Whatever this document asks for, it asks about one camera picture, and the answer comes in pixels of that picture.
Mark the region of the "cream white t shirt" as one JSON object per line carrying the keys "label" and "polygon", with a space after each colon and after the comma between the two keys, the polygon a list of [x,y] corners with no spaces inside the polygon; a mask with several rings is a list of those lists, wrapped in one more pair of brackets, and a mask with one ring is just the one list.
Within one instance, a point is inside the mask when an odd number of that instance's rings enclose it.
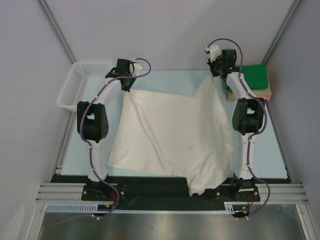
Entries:
{"label": "cream white t shirt", "polygon": [[110,168],[184,177],[190,194],[222,184],[233,129],[208,74],[192,96],[133,90],[123,96]]}

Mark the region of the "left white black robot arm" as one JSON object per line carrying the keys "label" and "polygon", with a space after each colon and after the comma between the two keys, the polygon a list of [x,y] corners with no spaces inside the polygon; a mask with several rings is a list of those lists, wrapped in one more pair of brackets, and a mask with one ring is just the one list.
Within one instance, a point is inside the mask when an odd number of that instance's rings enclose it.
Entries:
{"label": "left white black robot arm", "polygon": [[108,176],[103,150],[109,132],[107,106],[120,91],[129,91],[136,74],[142,69],[135,60],[119,58],[105,76],[105,83],[92,99],[79,101],[76,106],[77,132],[88,144],[90,172],[88,179],[100,182]]}

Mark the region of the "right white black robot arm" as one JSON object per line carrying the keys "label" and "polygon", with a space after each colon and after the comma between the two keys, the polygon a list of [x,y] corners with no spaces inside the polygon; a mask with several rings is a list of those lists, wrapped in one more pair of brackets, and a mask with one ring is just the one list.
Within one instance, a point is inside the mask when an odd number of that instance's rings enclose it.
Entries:
{"label": "right white black robot arm", "polygon": [[206,47],[208,65],[214,77],[219,77],[232,91],[236,106],[232,127],[238,136],[238,166],[234,173],[239,180],[254,178],[253,153],[255,138],[267,126],[265,100],[257,97],[245,80],[241,67],[236,67],[237,53],[234,49],[220,49],[216,44]]}

